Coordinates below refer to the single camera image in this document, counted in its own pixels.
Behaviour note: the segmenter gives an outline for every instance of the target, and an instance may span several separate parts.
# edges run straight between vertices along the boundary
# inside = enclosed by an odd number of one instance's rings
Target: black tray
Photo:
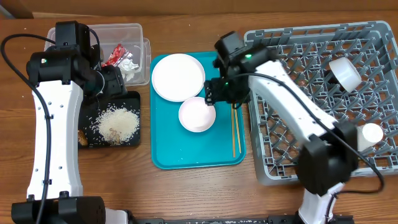
[[[99,112],[106,110],[109,104],[114,105],[118,108],[125,107],[127,110],[130,111],[135,110],[134,113],[137,114],[139,118],[137,131],[134,133],[130,141],[122,142],[120,145],[112,147],[138,145],[140,141],[140,132],[141,132],[140,103],[141,103],[141,98],[139,93],[136,91],[129,91],[126,95],[118,98],[101,100],[99,103],[95,102],[92,103],[91,105],[84,105],[84,106],[82,105],[80,109],[78,129],[82,130],[85,133],[88,145],[82,146],[80,143],[78,143],[78,148],[111,146],[109,142],[101,140],[102,135],[100,135],[98,131],[92,131],[90,129],[91,122],[94,122],[98,117]]]

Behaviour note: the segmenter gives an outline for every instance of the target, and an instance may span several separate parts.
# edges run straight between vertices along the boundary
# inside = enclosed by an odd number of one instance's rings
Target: blue tray
[[[219,77],[212,62],[216,52],[188,53],[203,65],[206,79]],[[150,74],[155,65],[167,55],[156,57],[150,65]],[[198,96],[205,97],[203,89]],[[238,109],[241,151],[235,131],[235,152],[232,150],[231,105],[216,103],[216,121],[207,131],[193,133],[186,130],[178,119],[178,110],[182,103],[174,103],[161,98],[150,84],[150,143],[152,161],[160,169],[183,169],[193,167],[211,167],[236,165],[246,155],[242,109]]]

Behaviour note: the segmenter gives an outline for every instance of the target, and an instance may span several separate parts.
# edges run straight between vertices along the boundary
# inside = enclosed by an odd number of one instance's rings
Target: tray
[[[205,69],[206,79],[218,77],[219,71],[213,68],[216,52],[188,53],[195,57]],[[150,65],[155,65],[167,55],[156,57]],[[198,96],[205,97],[202,90]],[[236,157],[233,157],[231,133],[231,105],[216,103],[216,121],[210,129],[202,133],[186,130],[178,120],[178,110],[182,103],[161,98],[150,85],[150,142],[153,163],[160,169],[183,169],[239,164],[246,155],[242,110],[238,109],[241,154],[236,141]]]
[[[128,142],[122,142],[120,145],[112,147],[136,146],[139,144],[141,133],[140,95],[136,91],[128,91],[128,93],[124,96],[108,100],[101,100],[99,104],[96,102],[88,106],[82,105],[80,109],[78,129],[85,133],[88,140],[88,146],[82,146],[81,144],[78,144],[79,148],[110,146],[110,143],[101,140],[102,135],[100,135],[98,131],[93,131],[90,129],[91,123],[94,122],[98,117],[98,112],[106,110],[109,104],[118,108],[124,107],[129,111],[133,111],[140,119],[137,131],[134,133],[133,137]]]
[[[362,152],[382,174],[398,173],[397,44],[384,21],[248,31],[244,39],[262,42],[279,53],[287,72],[315,104],[338,121],[357,125],[376,123],[384,138]],[[362,76],[352,93],[328,84],[328,62],[340,57],[351,60]],[[264,185],[298,181],[294,167],[300,146],[267,102],[251,93],[249,103],[251,140],[256,175]],[[374,172],[360,162],[352,176]]]

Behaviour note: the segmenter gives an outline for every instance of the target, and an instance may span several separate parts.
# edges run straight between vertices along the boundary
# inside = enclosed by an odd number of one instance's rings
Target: chopstick
[[[235,122],[236,122],[236,132],[237,132],[237,134],[238,134],[239,153],[242,153],[242,149],[241,149],[241,137],[240,137],[240,134],[239,134],[238,111],[236,111],[236,109],[234,110],[234,114],[235,114]]]
[[[234,127],[234,109],[233,109],[233,104],[231,104],[231,123],[232,123],[232,152],[233,152],[233,157],[235,158],[235,127]]]

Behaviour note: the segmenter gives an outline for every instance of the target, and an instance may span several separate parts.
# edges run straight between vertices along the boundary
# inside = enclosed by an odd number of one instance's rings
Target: gray dish rack
[[[398,82],[397,44],[388,23],[357,22],[325,26],[251,30],[247,45],[266,44],[300,89],[321,109],[337,120],[350,119],[358,125],[376,123],[384,138],[363,151],[384,174],[398,173]],[[362,76],[352,93],[329,84],[328,63],[340,57],[351,60]],[[299,145],[288,127],[256,93],[251,92],[249,111],[251,141],[257,179],[264,185],[294,183]],[[353,176],[374,175],[359,163]]]

